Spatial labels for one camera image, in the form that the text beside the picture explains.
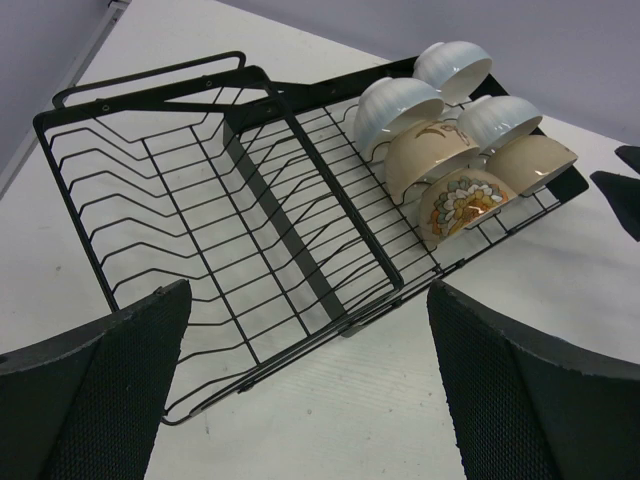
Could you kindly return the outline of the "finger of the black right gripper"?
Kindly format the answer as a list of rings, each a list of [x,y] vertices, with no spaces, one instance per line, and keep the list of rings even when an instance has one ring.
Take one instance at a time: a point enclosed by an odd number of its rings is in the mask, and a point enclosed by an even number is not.
[[[605,171],[595,171],[590,178],[605,196],[623,229],[629,235],[639,235],[639,180]]]
[[[640,167],[640,147],[621,145],[615,149],[615,154],[629,167]]]

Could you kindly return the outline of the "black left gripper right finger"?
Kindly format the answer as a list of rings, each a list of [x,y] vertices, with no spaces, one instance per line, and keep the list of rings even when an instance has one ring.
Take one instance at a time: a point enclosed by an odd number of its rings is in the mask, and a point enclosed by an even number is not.
[[[427,310],[469,479],[636,479],[639,367],[436,280]]]

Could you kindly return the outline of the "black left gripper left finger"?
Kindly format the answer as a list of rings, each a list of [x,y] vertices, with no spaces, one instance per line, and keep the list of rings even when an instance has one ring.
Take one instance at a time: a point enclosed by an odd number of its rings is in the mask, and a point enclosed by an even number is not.
[[[2,354],[2,478],[144,478],[191,304],[178,280]]]

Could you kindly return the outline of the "plain beige bowl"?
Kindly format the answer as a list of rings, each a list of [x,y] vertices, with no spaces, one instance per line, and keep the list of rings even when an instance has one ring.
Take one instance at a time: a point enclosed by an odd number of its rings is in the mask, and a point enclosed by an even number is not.
[[[516,194],[528,196],[571,167],[578,155],[543,135],[519,137],[498,149],[486,171],[504,181]]]

